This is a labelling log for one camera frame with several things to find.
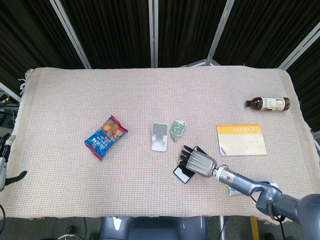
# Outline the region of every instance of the blue snack bag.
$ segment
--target blue snack bag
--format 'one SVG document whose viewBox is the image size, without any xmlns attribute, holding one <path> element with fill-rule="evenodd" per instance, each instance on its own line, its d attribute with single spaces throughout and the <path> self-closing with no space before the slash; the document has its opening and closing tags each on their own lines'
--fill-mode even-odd
<svg viewBox="0 0 320 240">
<path fill-rule="evenodd" d="M 105 156 L 108 148 L 128 130 L 121 126 L 120 122 L 113 116 L 100 127 L 84 144 L 100 160 Z"/>
</svg>

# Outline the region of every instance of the black backdrop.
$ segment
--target black backdrop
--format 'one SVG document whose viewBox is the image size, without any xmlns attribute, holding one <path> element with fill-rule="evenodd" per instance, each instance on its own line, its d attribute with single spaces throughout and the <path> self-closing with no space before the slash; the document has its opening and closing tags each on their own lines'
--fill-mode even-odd
<svg viewBox="0 0 320 240">
<path fill-rule="evenodd" d="M 92 68 L 149 68 L 148 0 L 62 0 Z M 159 67 L 206 59 L 226 0 L 159 0 Z M 319 0 L 235 0 L 213 59 L 276 68 L 320 22 Z M 30 68 L 84 68 L 49 0 L 0 0 L 0 80 L 19 93 Z M 320 130 L 320 42 L 287 71 Z"/>
</svg>

